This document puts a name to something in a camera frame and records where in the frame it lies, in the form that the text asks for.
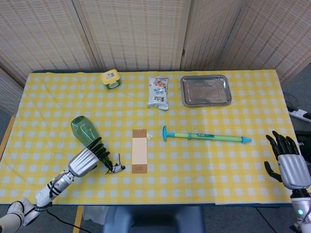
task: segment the gray floor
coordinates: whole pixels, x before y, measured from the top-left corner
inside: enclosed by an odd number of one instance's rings
[[[299,101],[299,108],[311,112],[311,65],[307,66],[291,82],[283,87],[283,91],[294,95]],[[0,140],[4,135],[10,116],[0,110]],[[292,118],[295,130],[311,130],[311,123]],[[0,206],[0,216],[4,215],[7,205]],[[74,223],[76,215],[75,206],[53,206],[51,212],[58,215],[64,221]],[[273,233],[257,210],[253,207],[204,207],[205,224],[207,233]],[[282,208],[260,208],[262,214],[278,233],[291,233],[288,229],[295,220],[294,210],[291,207]],[[49,232],[69,233],[72,227],[58,222],[47,213],[43,213],[40,219],[26,229],[19,232]],[[98,233],[101,230],[99,224],[83,221],[82,227]]]

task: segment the stainless steel tray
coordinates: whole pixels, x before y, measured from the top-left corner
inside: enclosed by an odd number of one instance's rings
[[[231,103],[228,80],[223,75],[184,76],[180,84],[183,104],[187,107]]]

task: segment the green plastic bottle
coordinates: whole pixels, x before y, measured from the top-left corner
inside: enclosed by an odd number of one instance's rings
[[[100,137],[93,123],[85,116],[78,116],[77,118],[73,119],[71,122],[71,129],[73,135],[78,138],[85,147]],[[104,157],[101,161],[105,164],[106,167],[111,165],[108,156]]]

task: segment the snack bag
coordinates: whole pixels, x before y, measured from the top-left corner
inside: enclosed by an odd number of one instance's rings
[[[149,100],[148,107],[156,107],[162,110],[168,110],[167,89],[169,79],[164,77],[149,78]]]

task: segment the yellow container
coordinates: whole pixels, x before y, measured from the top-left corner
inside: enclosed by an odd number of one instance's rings
[[[117,86],[120,86],[121,84],[120,76],[116,69],[112,69],[110,71],[101,74],[101,79],[103,84],[108,89],[115,88]]]

